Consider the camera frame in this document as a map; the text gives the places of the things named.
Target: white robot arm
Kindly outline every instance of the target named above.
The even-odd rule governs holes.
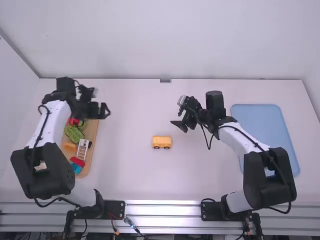
[[[270,206],[289,203],[297,197],[295,182],[288,154],[282,147],[271,148],[247,133],[231,116],[226,116],[224,99],[221,91],[206,93],[206,108],[193,96],[181,96],[178,116],[185,111],[182,120],[171,121],[187,133],[199,124],[206,128],[212,137],[227,144],[243,159],[243,189],[224,195],[219,208],[224,219],[237,213],[269,208]],[[266,176],[265,168],[274,171]]]
[[[25,195],[47,200],[55,196],[75,206],[94,206],[96,190],[75,184],[72,166],[60,150],[64,127],[69,118],[105,119],[110,115],[107,105],[91,101],[95,89],[79,84],[69,77],[56,79],[56,90],[45,95],[38,107],[38,126],[24,149],[11,155],[11,163]],[[76,89],[80,92],[77,99]]]

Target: black cable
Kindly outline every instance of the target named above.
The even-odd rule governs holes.
[[[202,199],[202,200],[201,200],[201,203],[203,203],[204,201],[211,201],[211,202],[214,202],[214,203],[216,202],[216,200],[214,200],[214,199],[212,199],[212,198],[209,198],[209,197]]]
[[[45,126],[46,126],[46,123],[48,121],[48,118],[49,118],[49,114],[50,114],[50,111],[49,111],[49,108],[47,108],[47,106],[45,105],[39,105],[38,106],[38,112],[42,115],[42,112],[40,111],[40,108],[45,108],[46,109],[46,116],[45,116],[45,119],[44,119],[44,122],[42,124],[42,127],[40,129],[40,133],[38,135],[38,137],[36,138],[35,140],[35,143],[33,145],[33,149],[32,149],[32,153],[31,153],[31,169],[34,168],[34,162],[35,162],[35,154],[36,154],[36,147],[39,143],[39,141],[42,139],[42,133],[44,132],[44,129],[45,129]]]
[[[74,82],[76,82],[76,83],[78,84],[78,86],[76,86],[76,88],[78,88],[78,87],[80,86],[79,81],[78,81],[78,80],[74,80],[74,79],[73,79],[73,81],[74,81]]]
[[[242,238],[244,235],[245,235],[245,231],[243,231],[242,234],[241,234],[239,237],[237,237],[235,240],[239,240],[239,239]]]
[[[84,236],[84,234],[86,233],[87,231],[87,228],[88,228],[88,223],[87,223],[87,219],[84,219],[84,222],[85,222],[85,228],[84,228],[84,231],[83,233],[81,234],[81,238]]]
[[[205,138],[206,147],[208,148],[208,150],[210,150],[211,149],[212,139],[214,138],[214,135],[212,134],[211,139],[210,139],[210,143],[208,144],[208,139],[207,139],[207,136],[206,136],[206,133],[205,133],[205,130],[204,130],[204,126],[202,124],[200,124],[200,127],[202,129],[202,132],[203,132],[203,135],[204,135],[204,138]]]
[[[291,211],[291,202],[289,202],[288,209],[286,211],[281,211],[281,210],[276,209],[276,208],[271,207],[271,206],[267,207],[267,209],[271,209],[271,210],[276,211],[276,212],[281,213],[281,214],[288,214]]]
[[[247,134],[245,134],[243,131],[241,131],[240,129],[238,129],[235,126],[230,126],[230,125],[224,125],[224,126],[220,126],[218,128],[219,129],[223,129],[223,128],[231,128],[234,129],[235,131],[241,133],[243,136],[245,136],[256,148],[258,148],[259,150],[261,150],[262,152],[266,152],[257,142],[253,141],[251,137],[249,137]]]
[[[46,208],[46,207],[48,207],[49,205],[53,204],[53,203],[56,202],[56,201],[64,201],[64,202],[66,202],[66,203],[68,203],[68,204],[71,204],[71,205],[75,206],[76,208],[81,208],[81,206],[80,206],[79,204],[74,203],[74,202],[72,202],[72,201],[69,201],[68,199],[66,199],[66,198],[64,198],[64,197],[57,197],[56,199],[52,200],[51,202],[48,202],[48,203],[45,204],[45,205],[41,205],[41,204],[38,202],[38,200],[37,200],[36,198],[34,198],[35,204],[36,204],[38,207],[40,207],[40,208]]]

